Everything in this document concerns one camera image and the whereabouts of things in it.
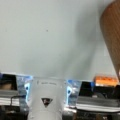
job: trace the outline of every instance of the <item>orange item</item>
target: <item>orange item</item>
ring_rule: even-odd
[[[119,81],[116,77],[110,77],[110,76],[96,76],[95,77],[96,85],[116,86],[118,85],[118,83]]]

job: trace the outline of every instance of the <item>wooden object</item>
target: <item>wooden object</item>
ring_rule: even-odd
[[[100,19],[100,25],[120,80],[120,0],[114,1],[105,9]]]

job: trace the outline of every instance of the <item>small dark spot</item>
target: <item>small dark spot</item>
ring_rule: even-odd
[[[37,81],[37,84],[39,84],[39,81]]]

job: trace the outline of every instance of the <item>cable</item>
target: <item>cable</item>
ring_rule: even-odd
[[[25,98],[26,95],[17,95],[17,96],[13,96],[11,97],[11,103],[10,103],[10,106],[12,106],[12,101],[13,99],[17,99],[17,98]]]

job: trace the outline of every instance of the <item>blurry background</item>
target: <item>blurry background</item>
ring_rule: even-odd
[[[112,0],[0,0],[0,71],[93,79],[115,75],[99,26]]]

